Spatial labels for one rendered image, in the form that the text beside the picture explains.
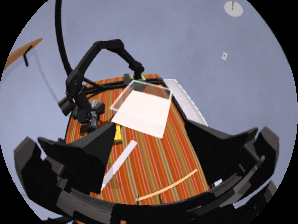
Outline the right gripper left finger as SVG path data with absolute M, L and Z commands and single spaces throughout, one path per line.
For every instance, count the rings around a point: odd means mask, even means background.
M 37 140 L 47 156 L 63 164 L 91 192 L 100 195 L 116 131 L 116 123 L 110 122 L 67 144 L 43 137 Z

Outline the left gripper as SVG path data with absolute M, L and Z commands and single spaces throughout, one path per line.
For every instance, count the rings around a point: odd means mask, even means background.
M 89 108 L 91 112 L 92 111 L 95 111 L 96 112 L 95 116 L 97 116 L 98 120 L 100 120 L 100 115 L 105 113 L 105 104 L 103 102 L 97 103 L 96 106 L 91 107 L 92 104 L 91 103 L 89 104 L 89 98 L 88 98 L 85 101 L 85 103 L 83 103 L 82 105 L 78 105 L 78 107 L 76 109 L 74 109 L 73 114 L 72 114 L 72 118 L 74 120 L 78 119 L 78 108 L 84 109 L 83 107 L 85 107 L 85 106 L 87 108 Z

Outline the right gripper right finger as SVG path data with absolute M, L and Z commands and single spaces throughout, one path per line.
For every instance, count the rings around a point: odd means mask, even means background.
M 255 138 L 258 127 L 230 135 L 186 119 L 184 128 L 199 160 L 208 186 L 232 164 L 243 146 Z

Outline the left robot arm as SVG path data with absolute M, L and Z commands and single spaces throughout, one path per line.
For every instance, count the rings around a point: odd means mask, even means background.
M 65 83 L 66 92 L 68 92 L 68 94 L 66 93 L 67 96 L 58 102 L 58 106 L 65 116 L 67 116 L 75 108 L 75 104 L 82 105 L 87 100 L 87 97 L 84 93 L 84 90 L 87 88 L 87 86 L 82 85 L 84 74 L 101 49 L 107 49 L 111 52 L 117 53 L 129 64 L 128 68 L 130 68 L 132 71 L 134 70 L 134 80 L 142 79 L 141 73 L 144 70 L 142 64 L 136 61 L 124 49 L 124 44 L 120 39 L 113 40 L 96 41 L 81 59 L 77 67 L 67 77 Z M 76 103 L 74 103 L 72 99 L 75 100 Z M 78 108 L 78 122 L 81 124 L 87 124 L 90 120 L 92 120 L 92 113 L 88 113 L 91 111 L 86 106 L 83 108 L 84 109 Z

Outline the yellow sponge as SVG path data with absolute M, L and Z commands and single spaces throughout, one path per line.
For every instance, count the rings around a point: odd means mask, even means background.
M 121 135 L 121 129 L 120 129 L 120 126 L 116 126 L 117 128 L 117 132 L 116 132 L 116 135 L 115 135 L 115 141 L 114 142 L 120 142 L 122 141 L 122 135 Z M 120 131 L 119 131 L 120 129 Z

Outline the white flat bar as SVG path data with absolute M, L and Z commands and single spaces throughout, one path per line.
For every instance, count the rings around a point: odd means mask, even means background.
M 103 184 L 102 184 L 101 191 L 107 185 L 107 183 L 111 180 L 111 178 L 114 176 L 114 174 L 120 168 L 120 166 L 123 164 L 123 162 L 126 160 L 126 158 L 129 156 L 129 154 L 134 149 L 136 144 L 137 144 L 137 142 L 132 140 L 129 143 L 129 145 L 126 147 L 126 149 L 123 151 L 123 153 L 116 160 L 116 162 L 113 164 L 113 166 L 110 168 L 110 170 L 106 173 L 106 175 L 104 176 L 104 179 L 103 179 Z

